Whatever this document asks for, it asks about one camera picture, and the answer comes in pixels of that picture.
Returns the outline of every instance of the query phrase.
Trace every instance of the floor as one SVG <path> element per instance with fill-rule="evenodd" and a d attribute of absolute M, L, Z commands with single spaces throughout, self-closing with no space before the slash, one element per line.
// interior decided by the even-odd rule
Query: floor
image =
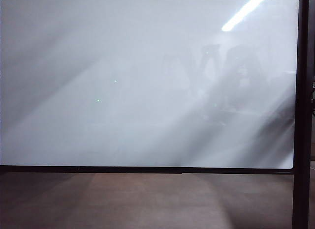
<path fill-rule="evenodd" d="M 4 173 L 0 228 L 290 229 L 292 187 L 290 175 Z"/>

